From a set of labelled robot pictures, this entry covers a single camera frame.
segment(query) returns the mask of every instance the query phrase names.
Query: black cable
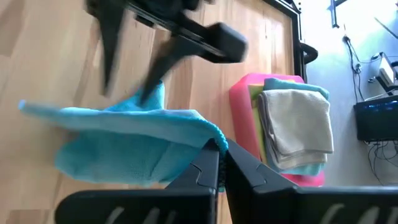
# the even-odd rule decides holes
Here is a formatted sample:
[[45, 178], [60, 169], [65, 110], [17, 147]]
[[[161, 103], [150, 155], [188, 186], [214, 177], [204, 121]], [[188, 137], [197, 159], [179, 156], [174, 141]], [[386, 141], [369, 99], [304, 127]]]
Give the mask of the black cable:
[[[349, 60], [351, 63], [351, 71], [353, 73], [353, 83], [354, 83], [354, 93], [355, 93], [355, 101], [358, 103], [358, 94], [357, 94], [357, 89], [358, 89], [358, 93], [362, 99], [362, 101], [364, 101], [364, 97], [361, 91], [361, 70], [360, 70], [360, 64], [357, 64], [357, 68], [354, 67], [354, 55], [353, 55], [353, 48], [351, 48], [351, 44], [350, 44], [350, 40], [347, 36], [344, 36], [343, 38], [345, 44], [348, 47], [348, 53], [349, 53]], [[355, 80], [355, 76], [358, 75], [358, 84], [359, 86], [356, 86], [356, 80]]]
[[[384, 143], [384, 141], [382, 141], [382, 142], [376, 142], [376, 143], [374, 143], [373, 145], [372, 145], [372, 147], [370, 148], [370, 150], [369, 150], [369, 152], [368, 152], [368, 161], [369, 161], [369, 165], [370, 165], [370, 167], [371, 167], [371, 170], [372, 170], [372, 173], [373, 173], [373, 175], [375, 176], [375, 178], [379, 181], [379, 183], [382, 185], [382, 186], [384, 186], [385, 184], [383, 184], [382, 183], [382, 181], [381, 181], [381, 179], [379, 178], [379, 176], [377, 175], [377, 171], [376, 171], [376, 159], [381, 159], [381, 160], [384, 160], [384, 161], [387, 161], [387, 162], [389, 162], [390, 164], [392, 164], [392, 165], [394, 165], [394, 166], [396, 166], [396, 167], [398, 167], [398, 165], [396, 165], [396, 164], [394, 164], [393, 162], [391, 162], [390, 161], [390, 159], [393, 159], [394, 157], [396, 157], [397, 155], [398, 155], [398, 151], [397, 151], [397, 149], [395, 148], [395, 141], [394, 141], [394, 149], [395, 149], [395, 151], [396, 151], [396, 154], [394, 155], [394, 156], [392, 156], [392, 157], [390, 157], [390, 158], [387, 158], [386, 157], [386, 155], [385, 155], [385, 153], [384, 153], [384, 148], [388, 145], [388, 141], [386, 141], [386, 143]], [[372, 150], [374, 149], [376, 147], [376, 149], [373, 151], [373, 153], [374, 153], [374, 158], [373, 158], [373, 165], [372, 165], [372, 162], [371, 162], [371, 158], [370, 158], [370, 155], [371, 155], [371, 153], [372, 153]], [[378, 156], [378, 151], [381, 149], [381, 151], [382, 151], [382, 155], [383, 155], [383, 157], [379, 157]], [[396, 184], [398, 184], [398, 183], [388, 183], [389, 185], [396, 185]]]
[[[362, 95], [362, 91], [361, 91], [361, 65], [359, 63], [362, 63], [362, 62], [359, 60], [358, 56], [356, 55], [355, 49], [354, 49], [353, 45], [351, 44], [351, 40], [349, 38], [347, 39], [347, 45], [348, 45], [348, 49], [350, 51], [351, 69], [353, 70], [353, 72], [355, 74], [358, 75], [358, 92], [359, 92], [359, 95], [361, 96], [362, 101], [365, 101], [365, 99]], [[354, 68], [353, 52], [355, 54], [356, 60], [359, 62], [356, 64], [356, 68]]]
[[368, 161], [369, 161], [369, 165], [371, 166], [371, 170], [372, 170], [372, 173], [373, 173], [373, 175], [375, 176], [375, 178], [379, 181], [379, 183], [382, 185], [382, 186], [384, 186], [383, 185], [383, 183], [381, 182], [381, 180], [380, 180], [380, 178], [377, 176], [377, 174], [376, 174], [376, 169], [374, 169], [374, 168], [376, 168], [375, 167], [375, 165], [376, 165], [376, 157], [374, 158], [374, 160], [373, 160], [373, 166], [372, 166], [372, 162], [371, 162], [371, 152], [372, 152], [372, 149], [374, 149], [374, 147], [378, 147], [379, 146], [379, 144], [374, 144], [373, 146], [372, 146], [372, 148], [370, 148], [369, 149], [369, 152], [368, 152]]

